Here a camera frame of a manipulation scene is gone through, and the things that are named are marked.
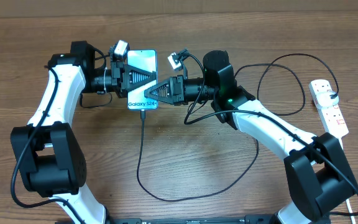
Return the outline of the blue Galaxy smartphone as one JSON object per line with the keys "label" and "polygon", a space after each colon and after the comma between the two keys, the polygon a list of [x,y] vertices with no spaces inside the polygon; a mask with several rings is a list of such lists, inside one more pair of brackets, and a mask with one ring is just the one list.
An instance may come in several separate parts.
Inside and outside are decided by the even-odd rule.
{"label": "blue Galaxy smartphone", "polygon": [[144,91],[157,84],[157,53],[154,49],[130,50],[127,64],[130,70],[130,84],[133,90],[127,94],[129,110],[155,110],[158,101],[145,97]]}

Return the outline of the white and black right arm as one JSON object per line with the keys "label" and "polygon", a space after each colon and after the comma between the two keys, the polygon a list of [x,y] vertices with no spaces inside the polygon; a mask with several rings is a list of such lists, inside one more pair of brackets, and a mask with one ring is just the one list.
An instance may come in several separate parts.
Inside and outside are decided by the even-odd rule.
{"label": "white and black right arm", "polygon": [[220,122],[252,136],[284,162],[291,202],[270,215],[270,223],[327,223],[338,205],[358,195],[357,181],[336,136],[303,131],[266,109],[237,84],[227,52],[208,52],[200,64],[202,77],[170,77],[144,95],[171,105],[210,102]]}

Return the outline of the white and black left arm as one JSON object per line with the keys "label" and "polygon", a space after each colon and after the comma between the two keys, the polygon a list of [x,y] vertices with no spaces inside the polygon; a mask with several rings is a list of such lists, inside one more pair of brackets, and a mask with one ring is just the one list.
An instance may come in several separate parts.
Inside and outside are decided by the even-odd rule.
{"label": "white and black left arm", "polygon": [[85,93],[116,94],[130,110],[154,110],[143,91],[157,81],[157,53],[132,50],[123,40],[108,54],[87,41],[48,61],[48,84],[35,114],[11,132],[16,158],[12,178],[20,177],[42,205],[56,203],[72,223],[112,223],[108,209],[86,184],[86,159],[72,130],[75,108]]}

